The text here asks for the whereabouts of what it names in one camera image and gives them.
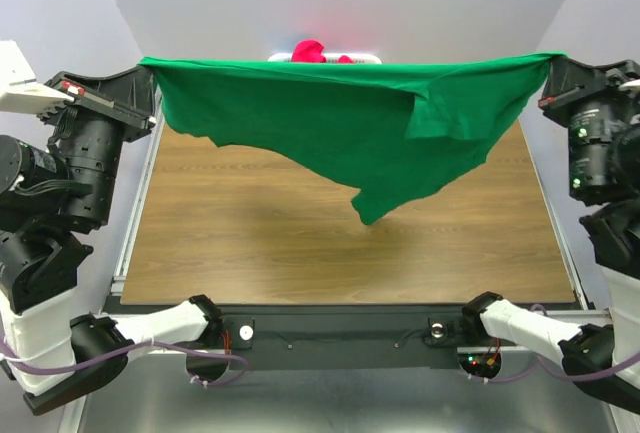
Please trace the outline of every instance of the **white wall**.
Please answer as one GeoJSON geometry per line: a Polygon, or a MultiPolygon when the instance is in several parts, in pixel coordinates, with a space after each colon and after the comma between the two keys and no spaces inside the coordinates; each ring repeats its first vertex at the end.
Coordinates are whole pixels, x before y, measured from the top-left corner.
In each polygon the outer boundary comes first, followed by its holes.
{"type": "MultiPolygon", "coordinates": [[[[543,36],[540,50],[563,50],[571,58],[593,65],[625,59],[640,61],[640,15],[636,0],[566,0],[543,36]]],[[[599,307],[609,305],[604,279],[578,218],[588,211],[568,195],[567,133],[531,106],[522,115],[527,140],[541,179],[560,217],[574,263],[587,296],[599,307]]]]}
{"type": "Polygon", "coordinates": [[[116,0],[146,55],[261,59],[315,37],[386,62],[530,53],[562,0],[116,0]]]}
{"type": "MultiPolygon", "coordinates": [[[[113,0],[3,0],[0,39],[16,40],[38,78],[60,70],[101,75],[133,66],[140,51],[113,0]]],[[[0,131],[43,147],[51,134],[35,117],[0,114],[0,131]]],[[[111,224],[83,238],[97,246],[79,271],[77,312],[96,310],[104,300],[115,265],[133,185],[140,176],[144,145],[127,146],[120,165],[111,224]]],[[[31,416],[22,391],[0,374],[0,429],[6,432],[57,431],[61,411],[31,416]]]]}

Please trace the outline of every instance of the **green cloth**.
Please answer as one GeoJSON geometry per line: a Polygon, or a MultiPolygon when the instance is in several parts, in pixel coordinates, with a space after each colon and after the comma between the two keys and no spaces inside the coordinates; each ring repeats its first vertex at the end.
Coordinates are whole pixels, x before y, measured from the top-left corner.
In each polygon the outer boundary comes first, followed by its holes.
{"type": "Polygon", "coordinates": [[[485,162],[545,81],[537,53],[449,65],[145,58],[167,123],[216,145],[276,151],[359,188],[363,223],[485,162]]]}

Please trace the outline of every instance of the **wire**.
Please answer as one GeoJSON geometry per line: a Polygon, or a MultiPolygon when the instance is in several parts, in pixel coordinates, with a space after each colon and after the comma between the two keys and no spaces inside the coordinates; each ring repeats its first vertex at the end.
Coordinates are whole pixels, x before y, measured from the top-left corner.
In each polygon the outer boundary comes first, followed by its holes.
{"type": "Polygon", "coordinates": [[[46,180],[28,188],[17,186],[15,193],[21,196],[39,196],[56,190],[68,190],[76,194],[87,195],[91,193],[93,187],[75,180],[46,180]]]}
{"type": "Polygon", "coordinates": [[[493,346],[494,345],[498,345],[498,342],[500,340],[498,338],[491,338],[491,341],[489,343],[489,349],[485,352],[484,355],[482,355],[482,357],[480,358],[480,361],[484,360],[487,356],[491,355],[491,350],[493,350],[493,346]]]}
{"type": "Polygon", "coordinates": [[[467,373],[466,371],[458,371],[458,373],[461,373],[464,376],[466,376],[468,380],[480,381],[482,383],[505,384],[505,383],[513,383],[514,381],[518,381],[525,378],[526,376],[529,376],[539,366],[540,364],[537,361],[535,361],[531,364],[531,366],[521,371],[520,373],[516,373],[515,375],[507,376],[505,378],[485,378],[482,376],[472,375],[470,373],[467,373]]]}
{"type": "Polygon", "coordinates": [[[502,343],[500,342],[500,338],[498,338],[497,340],[498,340],[498,347],[496,348],[496,352],[493,354],[493,357],[491,357],[492,363],[496,361],[496,359],[498,358],[498,355],[500,354],[500,347],[502,346],[502,343]]]}
{"type": "MultiPolygon", "coordinates": [[[[230,355],[231,354],[231,335],[229,333],[229,330],[225,330],[225,332],[220,336],[222,336],[222,341],[224,345],[224,354],[230,355]]],[[[230,364],[231,362],[227,360],[227,368],[229,368],[230,364]]]]}
{"type": "MultiPolygon", "coordinates": [[[[535,305],[532,305],[531,310],[541,311],[545,316],[547,316],[547,310],[545,309],[545,307],[538,303],[536,303],[535,305]]],[[[558,380],[570,381],[572,383],[582,383],[585,381],[603,380],[605,378],[614,376],[617,373],[620,373],[621,371],[626,370],[630,366],[633,366],[636,363],[640,362],[640,351],[639,351],[636,354],[631,355],[626,360],[621,361],[617,365],[598,371],[596,373],[587,373],[584,375],[566,375],[564,373],[558,373],[556,371],[553,371],[553,369],[551,369],[551,367],[547,365],[546,360],[542,356],[540,355],[536,355],[536,356],[538,357],[538,363],[544,368],[544,370],[547,373],[549,373],[554,378],[557,378],[558,380]]]]}
{"type": "MultiPolygon", "coordinates": [[[[152,346],[151,341],[143,341],[141,343],[135,343],[133,345],[127,345],[122,348],[118,348],[117,350],[110,351],[109,353],[105,353],[104,355],[96,356],[87,361],[83,361],[81,363],[76,363],[71,366],[62,366],[58,368],[37,368],[35,366],[30,366],[25,363],[21,363],[19,361],[12,361],[9,358],[16,358],[17,355],[13,352],[13,350],[5,343],[4,339],[0,341],[0,352],[5,355],[7,360],[15,366],[18,370],[27,373],[29,375],[38,375],[38,376],[49,376],[49,375],[60,375],[63,373],[72,373],[79,370],[83,370],[85,368],[90,368],[92,366],[96,366],[106,360],[110,360],[111,358],[115,358],[117,356],[124,355],[129,353],[130,351],[136,350],[138,348],[146,348],[152,346]]],[[[184,353],[190,356],[198,356],[200,358],[211,358],[214,360],[227,360],[227,361],[237,361],[242,364],[242,369],[235,376],[222,381],[216,382],[202,382],[197,379],[197,382],[204,384],[205,386],[226,386],[231,383],[235,383],[238,381],[244,374],[249,370],[249,362],[237,355],[230,354],[220,354],[220,353],[208,353],[204,351],[191,350],[189,348],[183,348],[182,346],[172,345],[170,343],[164,343],[162,341],[155,341],[153,343],[153,347],[164,348],[165,350],[177,351],[179,353],[184,353]]]]}
{"type": "MultiPolygon", "coordinates": [[[[542,306],[539,303],[536,303],[536,304],[532,305],[531,306],[531,311],[541,311],[545,316],[547,316],[547,310],[545,309],[544,306],[542,306]]],[[[547,373],[549,373],[551,376],[553,376],[554,378],[556,378],[558,380],[569,381],[571,383],[582,383],[582,382],[586,382],[586,381],[596,381],[596,380],[602,380],[602,379],[605,379],[605,378],[609,378],[609,377],[614,376],[614,375],[616,375],[617,373],[619,373],[619,372],[621,372],[623,370],[626,370],[630,366],[633,366],[636,363],[639,363],[640,362],[640,351],[638,351],[634,355],[631,355],[629,358],[627,358],[624,361],[621,361],[620,363],[618,363],[615,366],[612,366],[610,368],[606,368],[606,369],[598,371],[596,373],[587,373],[587,374],[584,374],[584,375],[566,375],[564,373],[558,373],[558,372],[554,371],[547,364],[547,361],[546,361],[545,358],[543,358],[540,355],[536,355],[536,358],[537,358],[537,361],[532,366],[530,366],[526,370],[522,371],[521,373],[518,373],[516,375],[510,376],[510,377],[507,377],[507,378],[483,378],[481,376],[474,376],[474,375],[468,374],[466,372],[460,372],[460,373],[462,373],[465,376],[467,376],[470,380],[482,381],[484,383],[511,383],[512,381],[521,380],[522,378],[524,378],[525,376],[527,376],[531,372],[533,372],[538,366],[541,366],[547,373]]]]}

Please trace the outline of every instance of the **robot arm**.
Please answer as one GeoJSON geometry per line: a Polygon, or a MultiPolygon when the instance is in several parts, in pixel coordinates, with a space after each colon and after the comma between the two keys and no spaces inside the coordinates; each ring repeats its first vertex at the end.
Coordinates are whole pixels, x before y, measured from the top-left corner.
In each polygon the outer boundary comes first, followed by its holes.
{"type": "Polygon", "coordinates": [[[119,323],[71,317],[77,268],[93,251],[75,233],[107,224],[122,145],[156,124],[154,91],[144,68],[107,78],[63,72],[42,85],[18,46],[0,42],[0,110],[34,114],[54,127],[46,151],[0,136],[0,352],[34,414],[103,387],[154,343],[206,347],[220,338],[221,313],[204,296],[119,323]],[[74,367],[141,343],[149,346],[74,367]]]}
{"type": "Polygon", "coordinates": [[[577,327],[485,293],[463,309],[471,334],[502,338],[560,365],[586,394],[640,414],[640,363],[605,370],[640,352],[640,66],[591,67],[558,58],[538,105],[569,132],[570,195],[603,267],[612,325],[577,327]]]}

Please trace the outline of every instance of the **wooden table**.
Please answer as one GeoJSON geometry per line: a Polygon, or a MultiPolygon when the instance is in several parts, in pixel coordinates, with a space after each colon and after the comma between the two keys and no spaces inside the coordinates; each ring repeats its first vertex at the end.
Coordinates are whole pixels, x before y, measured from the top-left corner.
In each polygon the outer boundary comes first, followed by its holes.
{"type": "Polygon", "coordinates": [[[123,303],[574,300],[518,124],[485,165],[371,227],[356,190],[276,153],[162,135],[123,303]]]}

